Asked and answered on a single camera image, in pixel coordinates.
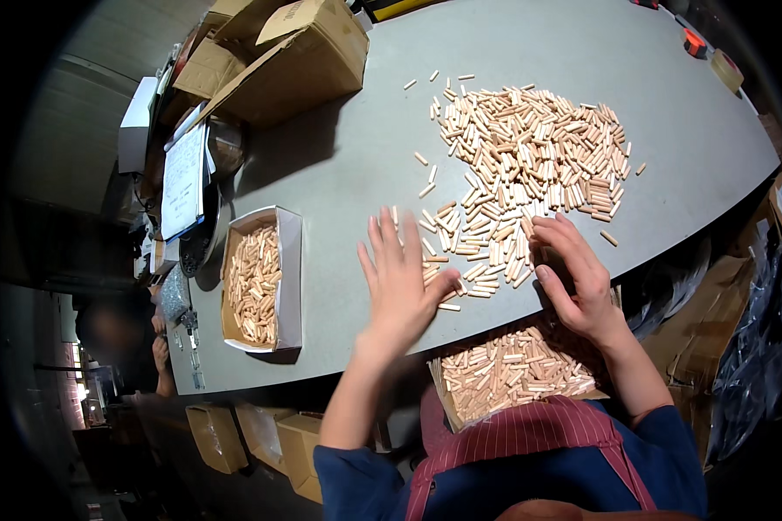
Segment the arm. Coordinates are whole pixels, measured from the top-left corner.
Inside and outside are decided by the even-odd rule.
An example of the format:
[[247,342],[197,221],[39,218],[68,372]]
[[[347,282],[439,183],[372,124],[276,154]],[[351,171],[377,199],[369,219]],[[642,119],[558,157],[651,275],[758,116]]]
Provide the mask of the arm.
[[536,276],[562,323],[591,340],[608,367],[611,381],[636,425],[649,412],[673,405],[669,390],[646,351],[631,333],[622,310],[611,303],[610,277],[576,227],[562,214],[533,218],[533,241],[552,246],[573,276],[576,295],[547,266]]
[[174,385],[174,376],[167,368],[159,372],[159,381],[156,382],[156,394],[165,398],[177,396],[177,386]]
[[448,269],[424,287],[420,237],[411,212],[406,212],[403,227],[404,248],[388,208],[383,207],[379,222],[374,216],[368,221],[374,261],[364,244],[357,246],[371,296],[371,319],[357,337],[350,362],[324,412],[319,436],[324,447],[353,449],[365,444],[385,370],[420,338],[438,303],[460,276],[458,270]]

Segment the left hand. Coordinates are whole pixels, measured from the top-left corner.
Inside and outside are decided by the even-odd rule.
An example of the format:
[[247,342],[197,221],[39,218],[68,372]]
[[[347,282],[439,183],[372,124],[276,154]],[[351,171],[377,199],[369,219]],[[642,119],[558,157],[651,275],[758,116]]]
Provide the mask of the left hand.
[[156,337],[153,341],[153,363],[159,373],[167,371],[168,364],[168,342],[162,337]]
[[165,331],[165,319],[162,318],[160,314],[156,314],[151,317],[151,325],[153,326],[153,331],[157,336]]
[[374,261],[362,242],[357,246],[359,262],[371,294],[371,321],[360,335],[355,355],[374,360],[382,367],[404,354],[434,318],[443,297],[458,286],[460,273],[449,268],[428,286],[423,285],[423,254],[414,214],[403,217],[404,244],[388,207],[382,207],[379,221],[368,220],[368,237]]

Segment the sleeve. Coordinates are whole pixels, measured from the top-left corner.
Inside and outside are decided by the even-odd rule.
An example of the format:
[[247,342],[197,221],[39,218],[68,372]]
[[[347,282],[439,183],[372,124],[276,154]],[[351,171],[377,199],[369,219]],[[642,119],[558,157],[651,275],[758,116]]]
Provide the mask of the sleeve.
[[317,445],[313,462],[327,521],[380,519],[394,508],[403,487],[396,467],[365,447],[342,450]]
[[156,366],[150,365],[147,361],[140,364],[128,363],[119,368],[122,375],[122,394],[134,394],[136,391],[148,394],[156,392],[156,385],[159,383],[159,373]]
[[698,449],[692,429],[684,423],[674,405],[665,405],[649,412],[634,429],[638,438],[675,454],[679,463],[700,474]]
[[659,508],[678,509],[706,517],[706,484],[698,461],[695,437],[689,425],[681,419],[678,409],[674,405],[655,409],[640,421],[633,433],[653,448],[644,451],[641,456],[655,464],[654,469],[663,468],[664,471],[660,472],[662,484],[667,490],[676,491],[674,500],[664,507],[658,504]]

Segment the cardboard box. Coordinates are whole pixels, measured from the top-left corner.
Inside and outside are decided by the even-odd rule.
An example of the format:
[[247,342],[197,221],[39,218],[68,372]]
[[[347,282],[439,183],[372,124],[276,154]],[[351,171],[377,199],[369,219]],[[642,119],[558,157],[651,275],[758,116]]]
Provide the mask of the cardboard box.
[[229,409],[204,403],[189,405],[185,413],[205,464],[224,474],[249,465]]
[[188,58],[173,87],[199,99],[212,99],[245,68],[229,50],[206,38]]
[[[782,237],[782,173],[728,248],[730,255],[719,258],[688,303],[642,342],[681,417],[692,426],[702,465],[709,445],[712,384],[750,297],[755,264],[749,249],[771,228]],[[764,258],[765,253],[754,255]]]
[[[446,381],[443,380],[443,368],[440,367],[440,358],[429,360],[427,362],[427,365],[428,365],[428,370],[432,373],[432,380],[434,381],[434,387],[437,389],[440,403],[442,403],[444,406],[444,411],[446,411],[446,418],[448,419],[448,425],[452,429],[452,432],[458,433],[461,430],[463,430],[464,427],[468,427],[469,425],[480,422],[481,419],[476,419],[473,422],[464,423],[458,417],[458,412],[454,408],[454,402],[452,401],[452,397],[449,395],[449,392],[446,390]],[[595,389],[591,392],[584,392],[582,394],[571,396],[571,398],[573,398],[574,400],[585,400],[585,399],[596,400],[596,399],[608,398],[608,394],[605,394],[604,392]]]
[[[190,94],[188,92],[184,91],[176,91],[173,93],[171,100],[165,105],[165,107],[162,109],[162,111],[159,113],[159,122],[165,125],[166,127],[171,127],[172,129],[176,129],[177,125],[184,120],[184,116],[188,114],[188,111],[191,110],[192,107],[197,107],[198,104],[202,101],[202,98],[199,96],[195,96],[194,94]],[[162,147],[158,147],[156,149],[157,151],[162,151]],[[146,171],[151,171],[151,155],[152,153],[156,153],[154,151],[154,147],[152,149],[148,150],[148,160],[146,165]],[[164,161],[165,154],[163,151],[162,159]]]
[[701,464],[709,443],[712,383],[747,306],[753,268],[749,257],[721,257],[688,303],[642,342],[692,426]]
[[231,49],[245,63],[260,58],[275,43],[258,46],[258,36],[263,26],[281,7],[292,4],[292,0],[254,0],[246,5],[214,35],[214,40]]
[[[223,36],[220,31],[215,37],[223,43]],[[251,40],[243,41],[249,49]],[[221,89],[193,124],[219,109],[265,129],[362,89],[368,36],[342,0],[302,0],[281,7],[264,24],[252,49],[271,44]]]
[[295,409],[256,407],[250,403],[235,405],[240,430],[249,452],[281,474],[287,474],[277,422],[296,413]]
[[166,244],[165,241],[154,239],[151,244],[150,271],[155,275],[165,275],[180,260],[180,242],[173,241]]
[[235,322],[234,309],[229,304],[226,285],[223,285],[220,322],[223,341],[247,353],[270,353],[277,349],[301,347],[301,217],[279,206],[267,206],[239,217],[229,223],[226,249],[220,279],[229,279],[232,255],[244,235],[274,224],[278,230],[278,255],[281,261],[281,280],[275,290],[275,345],[252,343],[243,338]]
[[151,131],[151,112],[158,82],[154,77],[142,78],[127,106],[119,126],[119,173],[145,170],[147,139]]
[[202,20],[202,25],[219,30],[253,0],[217,0]]
[[322,420],[296,414],[278,422],[278,439],[292,490],[299,496],[322,503],[322,486],[313,463]]

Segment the gray table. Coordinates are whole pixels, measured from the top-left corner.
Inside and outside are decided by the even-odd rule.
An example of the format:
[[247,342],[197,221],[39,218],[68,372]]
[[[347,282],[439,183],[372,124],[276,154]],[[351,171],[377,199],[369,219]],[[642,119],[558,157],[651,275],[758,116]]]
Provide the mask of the gray table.
[[[467,89],[534,82],[573,102],[604,102],[616,111],[634,143],[630,161],[634,168],[647,162],[646,172],[626,181],[613,223],[571,213],[613,277],[723,214],[773,171],[778,158],[751,106],[726,89],[709,62],[684,52],[679,32],[666,12],[623,0],[453,0],[376,26],[368,34],[364,89],[258,135],[254,158],[235,180],[237,215],[278,204],[304,218],[298,360],[269,363],[223,344],[221,286],[203,292],[192,284],[205,390],[344,369],[368,320],[356,257],[356,242],[367,242],[368,215],[381,204],[434,211],[467,190],[465,163],[447,158],[427,115],[447,76],[456,91],[457,77],[473,73]],[[434,69],[440,75],[429,83]],[[418,83],[404,91],[412,78]],[[438,164],[437,188],[423,201],[417,195],[428,168],[414,159],[415,150]],[[601,228],[620,246],[606,243]],[[469,266],[459,257],[451,261],[462,272]],[[530,282],[502,288],[489,300],[465,298],[461,313],[439,313],[413,351],[539,311]],[[184,342],[171,352],[177,388],[201,392],[192,385]]]

